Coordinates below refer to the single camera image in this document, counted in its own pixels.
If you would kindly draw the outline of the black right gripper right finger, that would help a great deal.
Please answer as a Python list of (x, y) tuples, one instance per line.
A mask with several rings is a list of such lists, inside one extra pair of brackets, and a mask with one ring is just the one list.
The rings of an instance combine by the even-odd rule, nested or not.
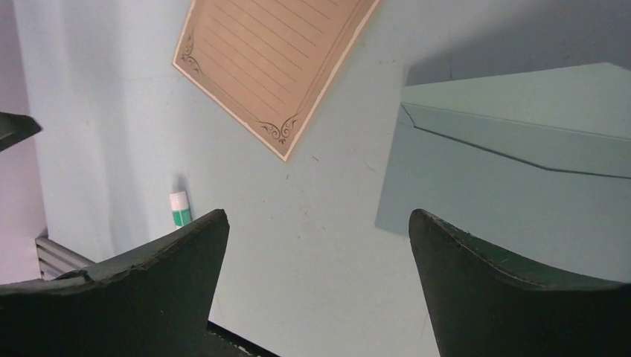
[(628, 356), (630, 285), (555, 268), (423, 209), (409, 239), (441, 356)]

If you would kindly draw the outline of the green white glue stick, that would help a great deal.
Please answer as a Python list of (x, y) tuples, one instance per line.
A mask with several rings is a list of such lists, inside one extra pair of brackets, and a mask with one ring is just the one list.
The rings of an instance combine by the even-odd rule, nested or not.
[(187, 193), (185, 191), (171, 193), (169, 199), (175, 226), (181, 228), (192, 223), (193, 220)]

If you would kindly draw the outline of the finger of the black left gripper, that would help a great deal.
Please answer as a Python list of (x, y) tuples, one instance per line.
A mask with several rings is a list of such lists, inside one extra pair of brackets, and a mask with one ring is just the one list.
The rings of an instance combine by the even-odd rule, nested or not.
[(0, 150), (4, 151), (41, 131), (41, 125), (29, 115), (1, 112)]

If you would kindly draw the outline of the aluminium frame rail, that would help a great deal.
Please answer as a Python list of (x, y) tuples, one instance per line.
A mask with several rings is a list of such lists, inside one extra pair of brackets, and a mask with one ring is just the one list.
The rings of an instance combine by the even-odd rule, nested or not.
[(67, 272), (95, 264), (94, 261), (58, 244), (47, 236), (37, 237), (35, 245), (43, 280), (53, 280)]

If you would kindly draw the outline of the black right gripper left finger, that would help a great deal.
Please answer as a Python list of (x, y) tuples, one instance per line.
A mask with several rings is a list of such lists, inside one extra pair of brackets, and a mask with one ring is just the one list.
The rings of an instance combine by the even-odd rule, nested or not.
[(224, 210), (116, 257), (1, 287), (3, 356), (198, 356), (228, 243)]

